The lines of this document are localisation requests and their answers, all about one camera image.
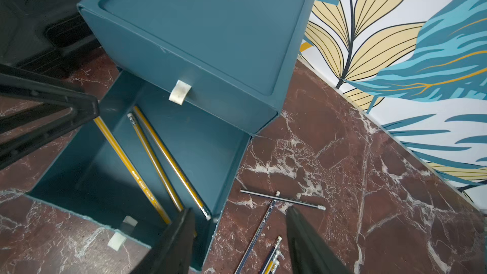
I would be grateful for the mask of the teal drawer cabinet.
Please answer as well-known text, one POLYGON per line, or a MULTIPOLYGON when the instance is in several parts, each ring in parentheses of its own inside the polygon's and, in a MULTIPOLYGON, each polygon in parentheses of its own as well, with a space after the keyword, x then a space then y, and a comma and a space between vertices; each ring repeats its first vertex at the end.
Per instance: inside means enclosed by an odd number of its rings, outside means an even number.
POLYGON ((256 134, 283 107, 315 0, 81 0, 116 65, 256 134))

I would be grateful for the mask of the teal drawer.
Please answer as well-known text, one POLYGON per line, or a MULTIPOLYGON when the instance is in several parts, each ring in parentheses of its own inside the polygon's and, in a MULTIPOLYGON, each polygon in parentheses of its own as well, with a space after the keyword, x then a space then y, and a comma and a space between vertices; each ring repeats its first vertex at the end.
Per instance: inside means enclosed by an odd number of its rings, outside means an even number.
MULTIPOLYGON (((100 102, 100 117, 171 219, 177 209, 128 118, 134 107, 142 111, 210 210, 212 218, 206 220, 166 158, 158 154, 182 204, 195 212, 191 268, 200 271, 251 137, 192 104, 170 102, 167 91, 129 72, 119 74, 100 102)), ((147 247, 156 245, 167 227, 94 122, 81 127, 29 195, 110 228, 120 227, 130 216, 138 222, 131 238, 147 247)))

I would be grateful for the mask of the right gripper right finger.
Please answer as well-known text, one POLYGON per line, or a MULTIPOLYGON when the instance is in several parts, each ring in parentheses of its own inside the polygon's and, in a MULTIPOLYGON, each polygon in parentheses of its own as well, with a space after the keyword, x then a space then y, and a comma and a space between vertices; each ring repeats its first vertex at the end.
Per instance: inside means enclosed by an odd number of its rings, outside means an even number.
POLYGON ((294 274, 351 272, 295 207, 287 210, 286 225, 294 274))

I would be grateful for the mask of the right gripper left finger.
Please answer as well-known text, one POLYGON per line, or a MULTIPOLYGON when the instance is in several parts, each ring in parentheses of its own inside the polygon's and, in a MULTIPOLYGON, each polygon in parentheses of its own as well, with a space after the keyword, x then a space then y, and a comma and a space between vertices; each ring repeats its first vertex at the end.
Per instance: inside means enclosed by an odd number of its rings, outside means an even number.
POLYGON ((192 209, 185 209, 131 272, 188 273, 192 260, 194 232, 195 213, 192 209))

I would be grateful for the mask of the yellow pencil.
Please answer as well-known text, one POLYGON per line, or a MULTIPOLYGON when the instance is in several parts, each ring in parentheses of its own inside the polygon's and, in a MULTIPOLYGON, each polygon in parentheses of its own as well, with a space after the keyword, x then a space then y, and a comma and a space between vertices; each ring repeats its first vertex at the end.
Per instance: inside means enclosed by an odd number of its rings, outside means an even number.
POLYGON ((98 129, 102 132, 104 137, 107 139, 107 141, 110 143, 110 146, 114 149, 115 153, 117 156, 120 158, 120 160, 123 162, 127 170, 130 172, 131 176, 134 178, 140 189, 143 191, 145 194, 146 198, 150 201, 154 209, 157 211, 159 216, 162 218, 165 224, 169 225, 172 223, 170 217, 162 207, 162 205, 159 203, 159 201, 156 199, 155 195, 152 193, 152 191, 148 188, 147 184, 144 182, 142 177, 140 176, 139 172, 136 170, 134 167, 133 163, 130 161, 129 157, 126 155, 126 153, 123 151, 122 147, 118 143, 118 141, 115 139, 113 134, 110 132, 109 128, 106 126, 105 122, 101 117, 96 117, 94 119, 95 124, 97 125, 98 129))
POLYGON ((176 193, 175 189, 173 188, 171 182, 169 181, 166 173, 164 172, 157 156, 155 155, 155 152, 153 151, 151 145, 148 142, 147 137, 145 136, 143 130, 141 129, 140 125, 138 124, 135 116, 132 113, 127 114, 128 119, 130 120, 140 142, 143 145, 143 148, 145 152, 147 153, 151 163, 153 164, 155 170, 157 171, 157 174, 159 175, 159 178, 161 179, 166 192, 168 193, 169 197, 172 200, 172 203, 175 205, 176 209, 181 212, 184 210, 184 206, 181 203, 180 198, 178 197, 178 194, 176 193))

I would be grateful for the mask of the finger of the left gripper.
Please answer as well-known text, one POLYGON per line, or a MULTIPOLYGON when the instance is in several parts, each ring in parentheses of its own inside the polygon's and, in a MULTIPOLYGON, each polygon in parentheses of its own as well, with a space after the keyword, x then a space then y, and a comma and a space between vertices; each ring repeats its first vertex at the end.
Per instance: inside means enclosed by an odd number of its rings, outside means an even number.
POLYGON ((1 65, 1 96, 34 101, 34 107, 1 118, 1 133, 57 114, 68 113, 1 144, 1 169, 100 115, 98 99, 76 85, 48 76, 1 65))

